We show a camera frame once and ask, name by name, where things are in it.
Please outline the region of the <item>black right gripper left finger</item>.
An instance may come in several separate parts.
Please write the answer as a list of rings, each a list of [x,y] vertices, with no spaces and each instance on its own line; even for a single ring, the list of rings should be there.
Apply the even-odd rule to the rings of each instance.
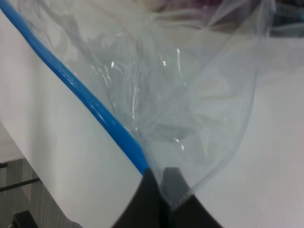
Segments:
[[[132,200],[114,228],[168,228],[169,207],[160,195],[158,184],[151,171],[146,169]]]

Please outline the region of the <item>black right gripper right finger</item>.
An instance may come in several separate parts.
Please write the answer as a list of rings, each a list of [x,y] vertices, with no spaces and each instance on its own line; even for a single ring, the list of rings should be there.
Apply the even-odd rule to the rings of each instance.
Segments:
[[[174,204],[178,197],[189,189],[179,168],[164,169],[161,182],[161,227],[220,228],[221,225],[193,194],[182,203]]]

